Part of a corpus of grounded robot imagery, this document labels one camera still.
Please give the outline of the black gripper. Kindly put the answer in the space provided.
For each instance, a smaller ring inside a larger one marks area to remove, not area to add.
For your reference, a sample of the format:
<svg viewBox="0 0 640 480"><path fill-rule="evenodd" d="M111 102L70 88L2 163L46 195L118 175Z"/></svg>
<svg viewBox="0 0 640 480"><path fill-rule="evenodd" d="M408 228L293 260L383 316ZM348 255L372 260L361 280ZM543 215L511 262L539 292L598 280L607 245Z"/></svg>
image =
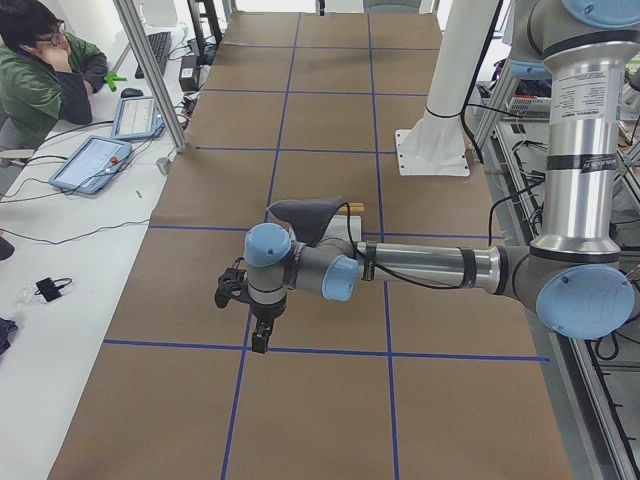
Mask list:
<svg viewBox="0 0 640 480"><path fill-rule="evenodd" d="M250 309L256 318L256 327L251 337L251 350L254 353L267 353L275 320L284 313L286 300L281 299L273 304L252 302Z"/></svg>

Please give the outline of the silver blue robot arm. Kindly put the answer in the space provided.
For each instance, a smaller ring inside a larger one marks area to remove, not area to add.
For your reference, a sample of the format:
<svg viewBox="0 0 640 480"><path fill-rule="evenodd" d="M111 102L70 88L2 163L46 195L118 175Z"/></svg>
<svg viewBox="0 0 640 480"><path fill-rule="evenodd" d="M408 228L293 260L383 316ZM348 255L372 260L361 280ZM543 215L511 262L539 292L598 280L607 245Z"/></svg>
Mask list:
<svg viewBox="0 0 640 480"><path fill-rule="evenodd" d="M243 300L252 349L268 348L290 290L346 301L358 280L393 277L436 290L480 288L532 310L549 329L592 340L621 327L639 295L609 235L625 64L639 49L635 1L520 1L511 62L552 80L540 234L483 250L354 242L326 236L341 198L285 200L247 234Z"/></svg>

